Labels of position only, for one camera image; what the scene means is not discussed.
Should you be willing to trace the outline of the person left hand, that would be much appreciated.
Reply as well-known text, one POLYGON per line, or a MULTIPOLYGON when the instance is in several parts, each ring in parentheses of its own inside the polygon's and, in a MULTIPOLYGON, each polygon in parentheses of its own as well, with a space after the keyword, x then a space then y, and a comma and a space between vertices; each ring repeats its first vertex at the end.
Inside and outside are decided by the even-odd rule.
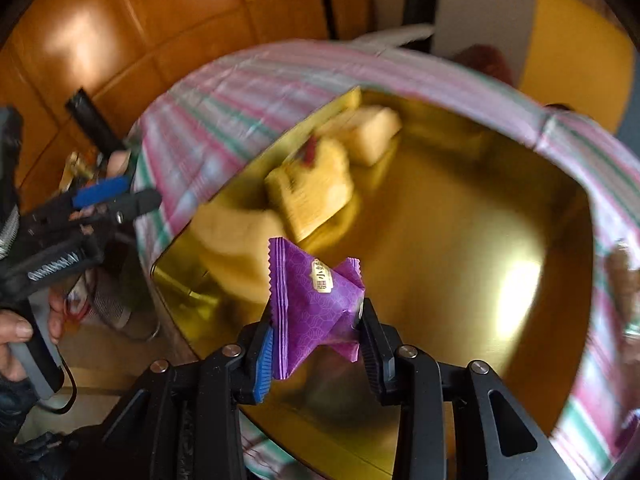
MULTIPOLYGON (((49 292, 50 313, 48 331, 50 339, 58 344, 64 335, 65 297, 56 290, 49 292)), ((1 376, 10 382, 21 382, 27 375, 23 365, 9 348, 9 344, 20 344, 32 338, 32 326, 15 312, 2 310, 0 321, 1 376)))

